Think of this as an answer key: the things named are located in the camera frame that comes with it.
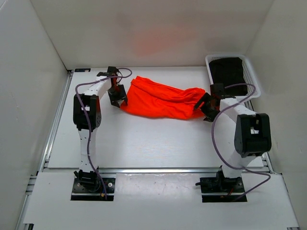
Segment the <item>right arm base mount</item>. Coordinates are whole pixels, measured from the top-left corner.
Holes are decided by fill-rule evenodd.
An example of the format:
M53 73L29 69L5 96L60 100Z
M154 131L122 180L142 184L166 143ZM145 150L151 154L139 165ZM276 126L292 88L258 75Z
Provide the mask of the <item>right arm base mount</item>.
M215 177L201 177L195 183L201 188L203 203L247 202L243 180L241 177L227 178L222 169Z

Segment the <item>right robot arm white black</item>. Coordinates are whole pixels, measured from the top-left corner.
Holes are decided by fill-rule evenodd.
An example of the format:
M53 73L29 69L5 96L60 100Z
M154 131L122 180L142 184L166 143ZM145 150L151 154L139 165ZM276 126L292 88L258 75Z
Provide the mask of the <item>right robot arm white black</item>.
M247 166L272 147L270 119L267 114L257 114L247 109L243 102L226 93L221 83L210 85L210 92L205 93L194 105L204 114L204 120L212 123L211 136L213 147L223 162L215 177L201 178L197 186L203 193L235 191L241 180L241 174ZM226 114L235 122L234 152L229 159L224 159L215 141L215 125L218 118Z

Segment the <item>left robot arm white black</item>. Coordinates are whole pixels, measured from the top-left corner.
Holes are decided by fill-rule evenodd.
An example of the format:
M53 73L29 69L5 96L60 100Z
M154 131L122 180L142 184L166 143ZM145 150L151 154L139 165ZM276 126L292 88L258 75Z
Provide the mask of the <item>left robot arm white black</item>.
M128 103L128 97L121 80L132 75L129 68L109 66L106 72L99 72L92 82L77 84L73 98L73 123L80 138L80 167L75 176L90 192L100 190L107 194L106 183L96 164L96 133L102 121L100 100L107 94L112 106L117 108Z

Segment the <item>orange shorts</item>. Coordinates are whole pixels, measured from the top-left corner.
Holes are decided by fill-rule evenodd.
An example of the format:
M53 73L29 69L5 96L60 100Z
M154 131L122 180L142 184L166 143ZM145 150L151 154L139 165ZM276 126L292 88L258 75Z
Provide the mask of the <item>orange shorts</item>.
M147 118L171 118L191 120L203 116L194 105L206 93L201 88L178 89L137 76L130 82L128 102L122 103L122 111Z

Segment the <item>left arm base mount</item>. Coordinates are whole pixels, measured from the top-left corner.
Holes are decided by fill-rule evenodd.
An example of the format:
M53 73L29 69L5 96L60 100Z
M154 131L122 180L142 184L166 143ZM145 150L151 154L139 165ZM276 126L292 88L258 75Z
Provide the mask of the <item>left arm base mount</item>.
M103 178L102 181L96 173L74 172L74 182L71 190L71 201L113 201L116 179Z

